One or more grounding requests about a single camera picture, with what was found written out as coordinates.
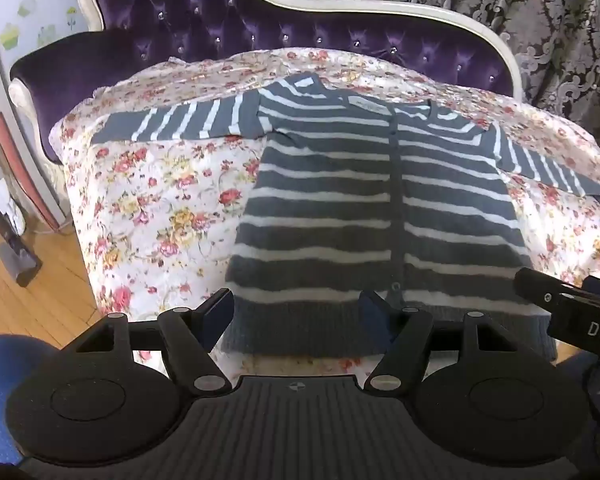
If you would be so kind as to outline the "grey white striped cardigan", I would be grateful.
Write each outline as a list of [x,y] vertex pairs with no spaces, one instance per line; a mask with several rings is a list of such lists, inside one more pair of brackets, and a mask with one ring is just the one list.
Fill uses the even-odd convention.
[[592,197],[600,184],[436,102],[389,103],[298,74],[237,96],[111,115],[109,141],[231,136],[264,144],[226,271],[230,351],[379,351],[356,302],[382,292],[444,320],[483,308],[550,353],[546,318],[514,292],[530,264],[506,174]]

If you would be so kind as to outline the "blue trousers leg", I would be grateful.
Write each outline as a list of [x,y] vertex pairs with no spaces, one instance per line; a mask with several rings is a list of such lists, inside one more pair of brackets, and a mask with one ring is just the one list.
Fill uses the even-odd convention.
[[21,454],[6,426],[10,394],[57,349],[45,341],[22,335],[0,335],[0,463],[16,464]]

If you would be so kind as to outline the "purple tufted chaise sofa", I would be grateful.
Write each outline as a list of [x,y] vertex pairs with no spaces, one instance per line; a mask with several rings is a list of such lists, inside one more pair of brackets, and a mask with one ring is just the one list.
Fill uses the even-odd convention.
[[435,81],[521,99],[513,52],[472,18],[426,4],[382,0],[78,0],[87,30],[16,62],[38,113],[44,157],[50,129],[96,89],[163,62],[218,60],[253,50],[335,49],[381,58]]

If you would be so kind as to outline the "white door with stickers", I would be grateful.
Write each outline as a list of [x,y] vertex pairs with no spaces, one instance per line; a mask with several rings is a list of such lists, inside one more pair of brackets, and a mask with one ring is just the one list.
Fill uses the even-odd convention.
[[10,70],[25,56],[86,30],[78,0],[0,0],[0,131],[14,146],[9,160],[22,208],[51,230],[63,228],[70,216],[62,175],[44,157],[38,113]]

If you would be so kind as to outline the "red handled vacuum cleaner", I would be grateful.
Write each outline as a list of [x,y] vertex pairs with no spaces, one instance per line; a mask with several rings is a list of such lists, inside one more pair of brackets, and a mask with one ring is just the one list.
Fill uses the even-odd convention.
[[0,211],[0,259],[6,271],[20,286],[27,287],[42,268],[42,261],[23,243]]

